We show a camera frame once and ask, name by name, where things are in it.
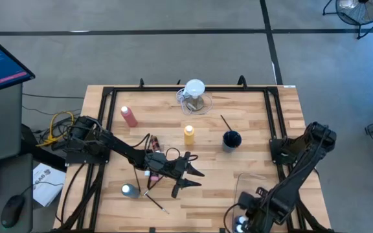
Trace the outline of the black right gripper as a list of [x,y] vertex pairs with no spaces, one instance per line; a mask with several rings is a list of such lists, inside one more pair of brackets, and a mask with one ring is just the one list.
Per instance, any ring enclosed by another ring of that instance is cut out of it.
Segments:
[[247,221],[243,224],[245,233],[270,233],[267,225],[267,209],[263,208],[268,191],[262,187],[256,189],[259,197],[254,197],[248,192],[241,192],[238,205],[245,210]]

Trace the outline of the black computer mouse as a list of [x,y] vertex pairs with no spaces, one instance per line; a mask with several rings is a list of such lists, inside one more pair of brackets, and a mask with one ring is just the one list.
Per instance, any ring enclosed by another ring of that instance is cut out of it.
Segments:
[[23,195],[13,195],[3,207],[0,222],[4,228],[12,228],[19,220],[19,216],[25,204]]

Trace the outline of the tall yellow paint bottle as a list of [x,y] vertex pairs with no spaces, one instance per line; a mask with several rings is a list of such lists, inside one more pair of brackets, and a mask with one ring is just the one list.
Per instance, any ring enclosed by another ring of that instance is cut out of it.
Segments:
[[184,128],[184,141],[186,145],[193,145],[195,130],[191,125]]

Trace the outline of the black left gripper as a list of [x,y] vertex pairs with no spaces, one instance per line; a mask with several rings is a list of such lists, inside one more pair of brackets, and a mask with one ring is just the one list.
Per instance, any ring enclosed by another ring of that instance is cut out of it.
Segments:
[[163,153],[148,153],[145,157],[147,167],[159,175],[175,180],[171,196],[176,198],[180,189],[191,186],[201,186],[201,183],[184,179],[183,175],[187,172],[190,175],[204,177],[205,175],[188,162],[190,152],[186,152],[184,157],[169,161]]

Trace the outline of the white paper booklet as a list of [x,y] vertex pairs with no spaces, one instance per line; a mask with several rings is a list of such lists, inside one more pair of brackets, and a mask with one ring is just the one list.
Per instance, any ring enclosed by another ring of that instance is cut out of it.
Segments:
[[61,192],[65,180],[61,172],[46,164],[39,164],[33,169],[33,198],[41,206],[49,206]]

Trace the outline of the tall grey-blue paint bottle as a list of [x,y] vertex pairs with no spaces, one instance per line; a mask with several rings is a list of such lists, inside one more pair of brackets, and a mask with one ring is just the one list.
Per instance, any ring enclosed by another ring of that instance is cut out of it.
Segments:
[[132,184],[124,184],[121,188],[121,192],[124,196],[132,199],[137,199],[140,197],[139,189]]

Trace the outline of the black floor fan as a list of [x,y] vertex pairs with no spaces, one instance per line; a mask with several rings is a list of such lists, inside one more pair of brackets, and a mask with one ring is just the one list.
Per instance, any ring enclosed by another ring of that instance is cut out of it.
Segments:
[[322,15],[332,14],[346,24],[357,27],[356,39],[364,38],[373,31],[373,0],[329,0]]

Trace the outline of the grey-blue plastic cup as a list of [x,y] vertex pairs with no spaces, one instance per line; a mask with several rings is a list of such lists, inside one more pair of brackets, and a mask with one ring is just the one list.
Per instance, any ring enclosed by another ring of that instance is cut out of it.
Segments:
[[226,153],[233,152],[242,143],[242,137],[237,131],[226,131],[223,135],[222,149]]

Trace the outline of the clear plastic bin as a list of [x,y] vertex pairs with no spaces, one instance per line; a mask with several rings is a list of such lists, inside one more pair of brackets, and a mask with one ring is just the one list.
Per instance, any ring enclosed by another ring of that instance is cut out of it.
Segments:
[[278,207],[276,206],[273,197],[275,194],[275,185],[277,180],[273,177],[257,175],[255,173],[241,173],[239,174],[234,188],[234,204],[231,208],[232,219],[231,219],[231,230],[234,233],[234,218],[236,216],[245,216],[245,210],[242,210],[238,205],[238,199],[241,192],[248,192],[254,197],[259,197],[256,194],[256,189],[262,187],[268,191],[267,198],[263,208],[267,209],[268,222],[267,225],[270,229],[273,228],[275,221],[279,218]]

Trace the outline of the black aluminium table frame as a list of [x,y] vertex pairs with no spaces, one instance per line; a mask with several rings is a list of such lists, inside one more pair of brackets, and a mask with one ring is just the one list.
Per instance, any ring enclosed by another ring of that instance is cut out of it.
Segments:
[[334,144],[294,87],[90,85],[49,233],[330,233],[314,168]]

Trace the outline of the tall red paint bottle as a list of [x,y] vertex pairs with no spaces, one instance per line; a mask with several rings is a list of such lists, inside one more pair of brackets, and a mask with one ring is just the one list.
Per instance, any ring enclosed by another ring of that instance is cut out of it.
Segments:
[[120,109],[120,113],[129,127],[134,128],[137,126],[138,122],[132,112],[132,110],[127,106],[122,106]]

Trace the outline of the terracotta paint bottle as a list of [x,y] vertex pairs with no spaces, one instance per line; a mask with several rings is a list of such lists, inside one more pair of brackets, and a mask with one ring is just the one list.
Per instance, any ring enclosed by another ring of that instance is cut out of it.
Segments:
[[151,139],[150,139],[150,144],[152,146],[152,150],[154,152],[157,152],[157,153],[160,153],[161,152],[161,147],[160,147],[160,144],[159,144],[159,141],[157,139],[156,136],[152,136]]

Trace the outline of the white mushroom lamp metal base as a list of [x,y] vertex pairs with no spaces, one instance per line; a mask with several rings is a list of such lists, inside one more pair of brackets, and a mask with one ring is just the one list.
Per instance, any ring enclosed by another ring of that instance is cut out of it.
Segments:
[[205,92],[205,84],[198,79],[192,79],[185,85],[183,96],[186,107],[191,111],[199,111],[204,106],[202,94]]

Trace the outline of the black paintbrush silver ferrule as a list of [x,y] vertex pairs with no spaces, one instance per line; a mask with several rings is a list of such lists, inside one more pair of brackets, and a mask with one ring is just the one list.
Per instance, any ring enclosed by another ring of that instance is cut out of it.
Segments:
[[151,202],[153,202],[159,209],[161,209],[163,212],[165,212],[166,214],[170,214],[163,206],[161,206],[154,198],[150,197],[148,195],[148,192],[145,192],[144,195],[145,197],[147,197]]
[[151,190],[162,178],[162,176],[159,176],[158,181],[152,181],[150,178],[148,178],[147,189]]
[[137,182],[137,188],[138,188],[139,193],[140,193],[141,192],[141,186],[140,186],[139,178],[138,178],[137,171],[136,171],[135,167],[133,167],[133,171],[134,171],[136,182]]
[[220,117],[222,118],[222,120],[224,121],[225,125],[228,127],[229,131],[232,131],[232,128],[230,127],[230,125],[227,123],[226,119],[223,117],[223,115],[220,115]]

